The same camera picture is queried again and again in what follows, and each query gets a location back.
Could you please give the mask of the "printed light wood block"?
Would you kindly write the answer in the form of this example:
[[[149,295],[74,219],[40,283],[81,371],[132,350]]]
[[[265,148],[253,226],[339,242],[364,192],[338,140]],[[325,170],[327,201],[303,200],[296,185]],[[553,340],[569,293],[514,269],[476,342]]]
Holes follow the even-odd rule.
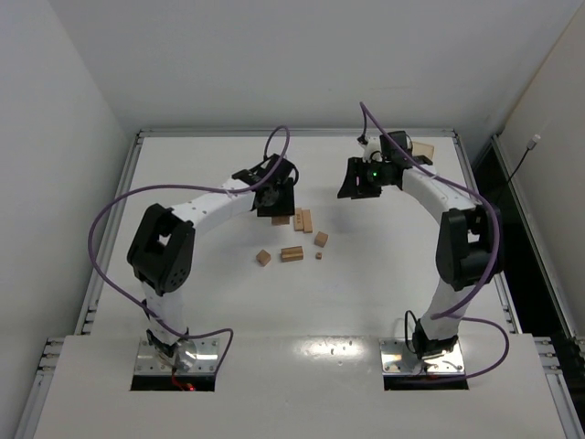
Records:
[[[296,208],[293,215],[293,229],[295,231],[304,231],[303,210]]]

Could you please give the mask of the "clear amber plastic box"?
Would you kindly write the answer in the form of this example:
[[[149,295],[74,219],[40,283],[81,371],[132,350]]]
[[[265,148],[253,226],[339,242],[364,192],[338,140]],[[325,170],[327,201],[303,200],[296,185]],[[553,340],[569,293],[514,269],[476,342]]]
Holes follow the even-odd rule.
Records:
[[[424,155],[430,160],[434,157],[435,146],[430,144],[425,144],[421,142],[412,141],[411,143],[411,152],[413,156]]]

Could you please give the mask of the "dark striped wood block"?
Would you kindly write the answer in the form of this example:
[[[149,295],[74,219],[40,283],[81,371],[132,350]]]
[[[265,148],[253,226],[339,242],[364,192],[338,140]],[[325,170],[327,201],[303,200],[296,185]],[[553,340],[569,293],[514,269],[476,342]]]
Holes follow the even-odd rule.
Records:
[[[293,246],[281,249],[282,262],[296,262],[301,261],[304,257],[302,246]]]

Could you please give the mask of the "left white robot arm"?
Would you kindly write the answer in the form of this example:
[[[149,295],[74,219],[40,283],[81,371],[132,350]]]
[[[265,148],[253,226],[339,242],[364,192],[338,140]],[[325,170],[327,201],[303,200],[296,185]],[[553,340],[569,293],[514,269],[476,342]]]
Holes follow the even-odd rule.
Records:
[[[251,211],[261,218],[290,217],[298,179],[292,162],[272,155],[198,198],[172,207],[155,203],[146,209],[127,262],[144,291],[147,339],[161,357],[178,361],[194,346],[187,339],[181,288],[191,272],[196,239]]]

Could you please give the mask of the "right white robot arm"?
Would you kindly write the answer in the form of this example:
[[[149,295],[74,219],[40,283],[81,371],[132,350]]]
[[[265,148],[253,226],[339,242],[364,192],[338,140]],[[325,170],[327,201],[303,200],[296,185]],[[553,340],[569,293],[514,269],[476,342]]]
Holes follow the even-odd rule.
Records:
[[[436,220],[440,281],[409,344],[418,359],[427,359],[452,350],[473,292],[500,272],[502,231],[496,208],[439,177],[427,156],[412,153],[408,140],[403,131],[378,137],[361,134],[357,142],[362,155],[348,159],[337,196],[378,198],[383,187],[397,187]]]

